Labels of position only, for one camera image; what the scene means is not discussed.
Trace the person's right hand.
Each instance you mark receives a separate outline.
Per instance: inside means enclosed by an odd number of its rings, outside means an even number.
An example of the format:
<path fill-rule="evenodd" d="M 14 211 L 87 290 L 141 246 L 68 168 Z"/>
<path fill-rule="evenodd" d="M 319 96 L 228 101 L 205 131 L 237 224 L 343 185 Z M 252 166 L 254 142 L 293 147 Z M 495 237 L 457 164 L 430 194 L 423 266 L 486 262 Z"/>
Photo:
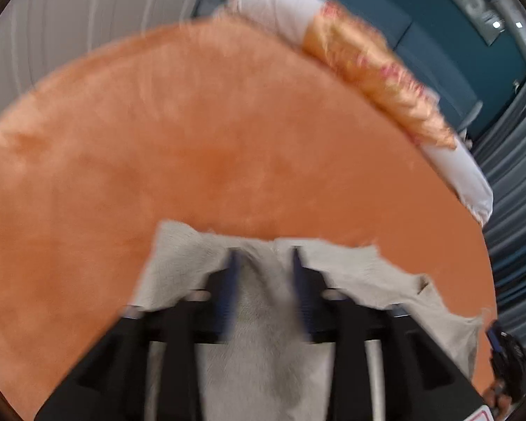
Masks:
<path fill-rule="evenodd" d="M 491 411 L 495 421 L 504 421 L 512 408 L 512 399 L 505 393 L 505 382 L 494 380 L 482 393 L 482 398 Z"/>

